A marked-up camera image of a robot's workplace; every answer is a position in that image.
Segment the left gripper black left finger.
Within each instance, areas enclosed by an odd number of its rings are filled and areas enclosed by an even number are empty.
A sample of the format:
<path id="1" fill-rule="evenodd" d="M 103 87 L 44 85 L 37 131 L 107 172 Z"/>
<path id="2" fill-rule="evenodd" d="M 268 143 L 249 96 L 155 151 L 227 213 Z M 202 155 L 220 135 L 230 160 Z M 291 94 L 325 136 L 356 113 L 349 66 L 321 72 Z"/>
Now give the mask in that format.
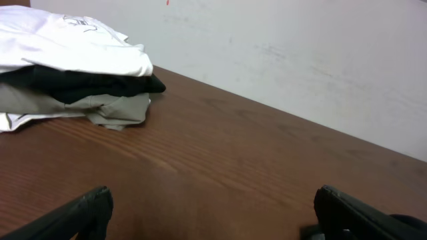
<path id="1" fill-rule="evenodd" d="M 1 240 L 104 240 L 112 213 L 111 190 L 100 186 L 2 236 Z"/>

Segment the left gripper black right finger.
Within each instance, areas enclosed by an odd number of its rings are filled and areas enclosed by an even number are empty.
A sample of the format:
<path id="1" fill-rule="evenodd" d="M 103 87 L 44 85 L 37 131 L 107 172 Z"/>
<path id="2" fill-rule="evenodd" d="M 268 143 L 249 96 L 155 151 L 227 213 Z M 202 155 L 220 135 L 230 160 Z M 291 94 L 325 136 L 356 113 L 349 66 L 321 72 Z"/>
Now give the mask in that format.
<path id="1" fill-rule="evenodd" d="M 317 190 L 314 210 L 326 239 L 426 240 L 426 222 L 385 214 L 329 185 Z"/>

